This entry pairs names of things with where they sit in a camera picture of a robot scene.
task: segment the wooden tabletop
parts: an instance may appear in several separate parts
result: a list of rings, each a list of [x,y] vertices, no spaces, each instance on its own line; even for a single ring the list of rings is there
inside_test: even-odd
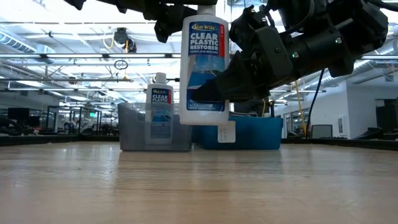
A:
[[[378,224],[398,220],[398,152],[122,152],[116,142],[0,147],[0,223]]]

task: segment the price tag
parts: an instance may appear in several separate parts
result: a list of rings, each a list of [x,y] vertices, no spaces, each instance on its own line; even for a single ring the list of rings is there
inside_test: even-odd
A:
[[[228,121],[227,125],[218,126],[219,143],[234,143],[235,138],[235,121]]]

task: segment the bottle label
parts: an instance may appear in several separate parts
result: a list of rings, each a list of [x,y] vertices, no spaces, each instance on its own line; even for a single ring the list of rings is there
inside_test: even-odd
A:
[[[153,88],[151,93],[152,104],[171,104],[172,91],[163,88]],[[150,111],[150,138],[171,138],[172,111]]]
[[[225,70],[225,27],[217,22],[191,22],[188,41],[187,110],[224,111],[224,101],[193,101],[193,92]]]

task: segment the white bottle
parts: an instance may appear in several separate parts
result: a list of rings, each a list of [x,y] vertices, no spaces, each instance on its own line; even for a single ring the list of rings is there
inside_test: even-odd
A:
[[[198,6],[198,15],[184,19],[180,70],[180,122],[192,125],[228,123],[229,101],[200,103],[192,93],[224,71],[229,63],[228,22],[215,6]]]
[[[173,87],[166,85],[166,74],[158,72],[155,84],[149,84],[147,88],[148,104],[173,103]],[[146,110],[145,113],[145,140],[146,144],[171,144],[173,140],[173,110]]]

